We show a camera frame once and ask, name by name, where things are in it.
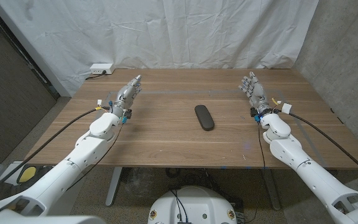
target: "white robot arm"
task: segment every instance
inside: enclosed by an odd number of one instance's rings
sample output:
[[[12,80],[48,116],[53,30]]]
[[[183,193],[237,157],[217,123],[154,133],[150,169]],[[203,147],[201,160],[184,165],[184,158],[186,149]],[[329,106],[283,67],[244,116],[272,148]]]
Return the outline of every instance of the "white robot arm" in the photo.
[[[29,189],[0,201],[0,215],[12,212],[25,217],[45,216],[51,206],[74,183],[78,175],[89,165],[102,158],[114,144],[122,127],[122,120],[129,111],[136,95],[141,91],[141,75],[132,79],[117,94],[117,100],[107,113],[94,121],[89,131],[76,142],[69,153],[52,170]]]
[[[254,73],[244,77],[239,88],[255,107],[260,123],[267,129],[263,136],[270,152],[291,167],[319,198],[337,224],[358,223],[358,191],[346,187],[302,150],[300,142],[291,135],[291,128],[272,112],[265,99],[262,85]]]

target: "wooden table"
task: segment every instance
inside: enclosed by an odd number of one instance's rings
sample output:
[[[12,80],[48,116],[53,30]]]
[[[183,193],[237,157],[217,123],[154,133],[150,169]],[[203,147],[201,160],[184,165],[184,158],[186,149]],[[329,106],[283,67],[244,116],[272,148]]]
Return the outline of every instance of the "wooden table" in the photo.
[[[97,99],[103,99],[104,105],[109,100],[114,101],[116,92],[141,74],[143,90],[132,105],[132,118],[99,164],[261,168],[263,160],[257,123],[249,115],[248,99],[237,89],[242,77],[250,71],[257,75],[269,99],[274,97],[292,104],[292,113],[321,128],[358,159],[358,140],[296,70],[258,69],[117,69],[112,75],[87,80],[29,153],[67,122],[94,108]],[[194,111],[196,105],[205,105],[209,109],[215,122],[212,131],[201,129]],[[101,113],[90,114],[72,124],[30,163],[58,163]],[[287,114],[280,114],[280,117],[291,126],[292,134],[300,140],[303,149],[323,167],[358,169],[336,146],[307,124]],[[261,139],[266,167],[286,169],[287,166],[273,157],[269,145]]]

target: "power strip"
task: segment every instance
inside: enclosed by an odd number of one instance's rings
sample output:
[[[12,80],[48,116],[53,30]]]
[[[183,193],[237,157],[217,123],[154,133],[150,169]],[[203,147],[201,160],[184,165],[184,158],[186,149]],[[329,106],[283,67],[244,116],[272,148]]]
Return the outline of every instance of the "power strip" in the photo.
[[[116,68],[112,63],[94,63],[90,69],[93,75],[102,74],[103,71],[106,71],[106,75],[111,75]]]

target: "zip tie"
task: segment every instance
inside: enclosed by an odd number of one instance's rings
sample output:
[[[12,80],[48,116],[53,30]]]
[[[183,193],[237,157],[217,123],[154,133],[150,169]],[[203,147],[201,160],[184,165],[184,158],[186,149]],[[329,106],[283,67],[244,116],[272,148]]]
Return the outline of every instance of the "zip tie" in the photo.
[[[276,106],[278,106],[278,103],[274,100],[274,98],[272,98],[272,100],[273,100],[273,103],[274,103]]]

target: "white backdrop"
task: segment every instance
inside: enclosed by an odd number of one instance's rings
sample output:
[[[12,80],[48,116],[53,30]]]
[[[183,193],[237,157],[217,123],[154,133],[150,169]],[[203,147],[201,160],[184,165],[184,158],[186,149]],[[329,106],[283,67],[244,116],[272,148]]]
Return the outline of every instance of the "white backdrop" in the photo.
[[[318,0],[0,0],[72,96],[116,68],[291,68]]]

